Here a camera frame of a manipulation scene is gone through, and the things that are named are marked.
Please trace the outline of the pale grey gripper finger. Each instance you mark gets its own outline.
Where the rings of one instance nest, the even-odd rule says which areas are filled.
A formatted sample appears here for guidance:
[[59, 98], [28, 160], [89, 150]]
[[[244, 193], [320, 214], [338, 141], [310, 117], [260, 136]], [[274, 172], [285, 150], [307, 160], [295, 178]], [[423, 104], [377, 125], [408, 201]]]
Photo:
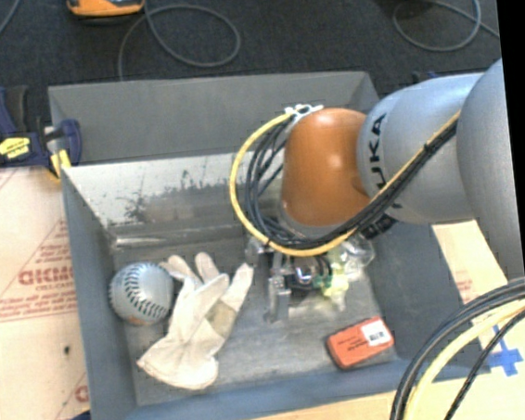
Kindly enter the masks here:
[[290, 304], [291, 304], [292, 293], [290, 289], [284, 289], [278, 292], [276, 295], [277, 302], [277, 319], [286, 320], [289, 317], [290, 313]]
[[274, 323], [277, 319], [277, 293], [272, 279], [266, 281], [262, 294], [264, 303], [263, 320], [268, 324]]

